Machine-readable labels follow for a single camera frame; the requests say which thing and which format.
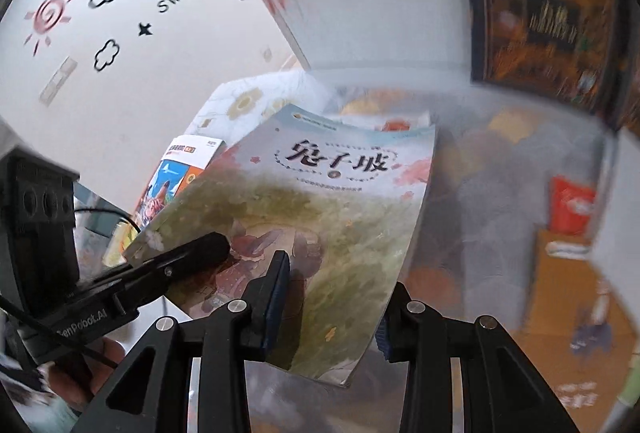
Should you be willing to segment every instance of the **human hand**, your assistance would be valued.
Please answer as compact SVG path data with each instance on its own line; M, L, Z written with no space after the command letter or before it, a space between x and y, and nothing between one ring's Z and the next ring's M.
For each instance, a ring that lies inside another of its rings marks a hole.
M106 337L102 338L102 343L102 355L114 363L119 363L124 359L125 351L120 343ZM86 363L92 373L89 388L91 393L95 395L113 373L113 368L103 365L98 361L94 361L93 359L86 360ZM71 406L71 408L77 411L82 411L88 404L81 386L58 366L52 365L49 368L47 382L49 383L50 389L55 394L59 395L69 406Z

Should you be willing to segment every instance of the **children's book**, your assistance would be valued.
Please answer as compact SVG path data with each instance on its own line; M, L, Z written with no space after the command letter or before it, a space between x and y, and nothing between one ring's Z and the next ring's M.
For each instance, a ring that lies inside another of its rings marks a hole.
M133 221L140 229L204 171L222 144L220 139L202 136L179 136L172 140L133 212ZM118 225L106 255L108 265L121 262L122 253L137 234L129 223Z
M206 233L225 235L228 260L168 294L200 318L240 298L273 253L286 251L291 279L268 361L347 385L405 261L434 137L433 126L364 130L286 105L215 158L125 257L139 265Z
M473 81L587 111L613 94L618 0L470 0Z

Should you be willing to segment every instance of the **illustrated book cover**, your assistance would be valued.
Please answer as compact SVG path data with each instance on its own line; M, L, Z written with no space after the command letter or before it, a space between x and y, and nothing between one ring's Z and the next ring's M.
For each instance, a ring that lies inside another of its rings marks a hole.
M215 158L135 239L139 265L216 231L231 244L219 268L175 285L192 318L241 297L273 253L291 281L268 361L345 386L391 296L425 197L435 129L377 132L286 105Z
M470 0L472 80L602 108L618 0Z
M203 136L179 136L172 140L133 211L133 221L140 229L204 171L222 145L220 139ZM122 254L138 234L128 223L120 226L114 233L119 245L111 254Z

